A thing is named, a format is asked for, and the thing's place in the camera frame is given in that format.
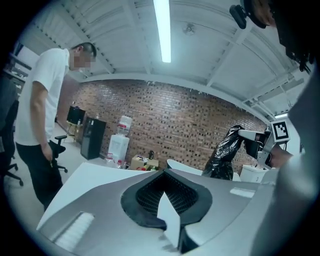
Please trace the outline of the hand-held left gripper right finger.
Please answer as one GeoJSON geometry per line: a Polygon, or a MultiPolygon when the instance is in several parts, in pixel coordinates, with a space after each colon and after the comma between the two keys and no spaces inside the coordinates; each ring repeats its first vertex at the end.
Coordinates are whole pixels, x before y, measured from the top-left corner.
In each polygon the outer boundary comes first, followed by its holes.
{"type": "Polygon", "coordinates": [[[273,181],[261,183],[209,178],[165,169],[208,189],[212,203],[199,221],[185,226],[187,255],[250,255],[257,231],[271,203],[273,181]]]}

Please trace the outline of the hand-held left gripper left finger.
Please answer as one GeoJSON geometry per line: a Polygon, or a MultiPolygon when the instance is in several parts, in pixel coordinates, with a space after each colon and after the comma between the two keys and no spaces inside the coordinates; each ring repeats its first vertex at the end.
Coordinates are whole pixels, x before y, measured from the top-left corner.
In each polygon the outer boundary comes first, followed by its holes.
{"type": "Polygon", "coordinates": [[[125,190],[151,175],[90,189],[50,216],[39,232],[62,256],[181,256],[163,230],[138,225],[122,208],[125,190]]]}

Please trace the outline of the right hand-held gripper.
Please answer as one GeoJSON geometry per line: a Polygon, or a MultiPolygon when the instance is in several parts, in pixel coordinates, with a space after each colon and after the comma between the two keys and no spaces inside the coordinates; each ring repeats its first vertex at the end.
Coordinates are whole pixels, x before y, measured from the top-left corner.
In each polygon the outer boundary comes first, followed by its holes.
{"type": "Polygon", "coordinates": [[[263,134],[240,129],[238,135],[244,138],[246,153],[252,158],[257,159],[258,163],[263,166],[270,166],[271,151],[275,145],[281,147],[282,144],[286,145],[290,140],[285,120],[271,122],[263,134]]]}

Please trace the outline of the black plastic garbage bag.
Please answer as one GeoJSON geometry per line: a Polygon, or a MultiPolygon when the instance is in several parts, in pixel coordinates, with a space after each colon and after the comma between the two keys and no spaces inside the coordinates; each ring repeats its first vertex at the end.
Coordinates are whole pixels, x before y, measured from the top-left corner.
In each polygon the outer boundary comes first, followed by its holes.
{"type": "Polygon", "coordinates": [[[202,176],[221,180],[233,180],[232,161],[244,140],[238,134],[243,129],[242,126],[235,125],[228,130],[222,141],[216,145],[202,171],[202,176]]]}

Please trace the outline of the person's right hand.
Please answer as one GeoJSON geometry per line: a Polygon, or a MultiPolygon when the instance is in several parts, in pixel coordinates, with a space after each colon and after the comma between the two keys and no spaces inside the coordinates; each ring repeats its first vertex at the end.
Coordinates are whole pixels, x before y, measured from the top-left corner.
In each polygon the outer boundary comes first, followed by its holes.
{"type": "Polygon", "coordinates": [[[271,159],[269,162],[269,166],[271,168],[280,168],[293,156],[288,151],[282,149],[278,144],[274,145],[270,154],[271,159]]]}

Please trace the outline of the open cardboard box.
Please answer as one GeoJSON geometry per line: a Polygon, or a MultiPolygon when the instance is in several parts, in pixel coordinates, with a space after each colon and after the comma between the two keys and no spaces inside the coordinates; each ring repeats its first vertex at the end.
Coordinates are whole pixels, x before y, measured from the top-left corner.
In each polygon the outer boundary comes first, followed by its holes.
{"type": "Polygon", "coordinates": [[[136,171],[157,171],[159,169],[159,161],[135,155],[131,159],[129,169],[136,171]]]}

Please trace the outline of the white water dispenser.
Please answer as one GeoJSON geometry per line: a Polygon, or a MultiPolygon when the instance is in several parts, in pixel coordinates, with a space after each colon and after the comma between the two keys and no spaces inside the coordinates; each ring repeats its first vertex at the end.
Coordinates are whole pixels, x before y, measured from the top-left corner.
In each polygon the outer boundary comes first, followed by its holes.
{"type": "Polygon", "coordinates": [[[128,150],[130,139],[124,135],[114,134],[110,137],[108,146],[108,154],[112,154],[113,158],[118,161],[124,161],[128,150]]]}

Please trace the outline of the black office chair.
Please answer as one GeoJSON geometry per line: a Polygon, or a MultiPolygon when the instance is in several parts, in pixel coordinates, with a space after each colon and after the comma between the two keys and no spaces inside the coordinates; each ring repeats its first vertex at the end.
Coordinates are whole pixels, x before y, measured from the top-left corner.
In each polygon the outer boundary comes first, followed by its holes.
{"type": "Polygon", "coordinates": [[[62,140],[65,140],[66,138],[67,135],[56,136],[54,139],[57,140],[57,142],[50,140],[49,145],[52,149],[52,168],[54,170],[63,170],[65,173],[68,173],[68,170],[64,166],[58,165],[57,162],[57,158],[59,157],[59,155],[66,150],[66,148],[62,146],[62,140]]]}
{"type": "Polygon", "coordinates": [[[16,163],[11,164],[15,154],[14,142],[14,122],[17,117],[19,101],[15,100],[9,108],[4,119],[4,127],[0,130],[0,178],[5,176],[19,181],[21,187],[24,186],[23,180],[15,174],[9,172],[12,168],[16,171],[19,169],[16,163]]]}

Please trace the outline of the black cabinet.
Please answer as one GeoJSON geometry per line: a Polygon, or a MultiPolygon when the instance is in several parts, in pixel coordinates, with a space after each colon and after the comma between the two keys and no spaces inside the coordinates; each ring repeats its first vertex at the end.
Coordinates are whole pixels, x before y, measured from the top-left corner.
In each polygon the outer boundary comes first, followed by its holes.
{"type": "Polygon", "coordinates": [[[84,124],[80,154],[87,160],[100,157],[106,123],[87,117],[84,124]]]}

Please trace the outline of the wooden easel stand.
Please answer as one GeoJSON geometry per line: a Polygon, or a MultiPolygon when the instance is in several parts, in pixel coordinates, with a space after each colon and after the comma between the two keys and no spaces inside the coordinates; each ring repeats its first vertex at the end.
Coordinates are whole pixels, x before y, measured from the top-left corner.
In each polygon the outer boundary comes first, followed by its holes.
{"type": "Polygon", "coordinates": [[[72,123],[70,121],[66,121],[68,128],[66,130],[66,135],[73,138],[73,142],[77,141],[79,131],[82,128],[82,124],[78,125],[78,123],[72,123]]]}

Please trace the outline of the clear water dispenser bottle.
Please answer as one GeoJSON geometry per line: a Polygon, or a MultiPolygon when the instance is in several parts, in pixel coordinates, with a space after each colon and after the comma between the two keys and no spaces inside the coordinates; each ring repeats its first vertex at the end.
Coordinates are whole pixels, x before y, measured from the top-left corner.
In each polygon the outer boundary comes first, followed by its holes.
{"type": "Polygon", "coordinates": [[[129,116],[122,115],[117,124],[117,135],[128,136],[132,124],[132,118],[129,116]]]}

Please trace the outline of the black monitor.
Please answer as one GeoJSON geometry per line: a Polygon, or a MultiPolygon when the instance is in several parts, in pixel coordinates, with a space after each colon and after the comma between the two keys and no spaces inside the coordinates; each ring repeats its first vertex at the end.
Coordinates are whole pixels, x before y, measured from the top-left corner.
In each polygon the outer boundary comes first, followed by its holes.
{"type": "Polygon", "coordinates": [[[81,124],[83,124],[85,113],[86,111],[80,109],[78,106],[70,106],[66,120],[73,124],[77,124],[78,120],[80,120],[81,124]]]}

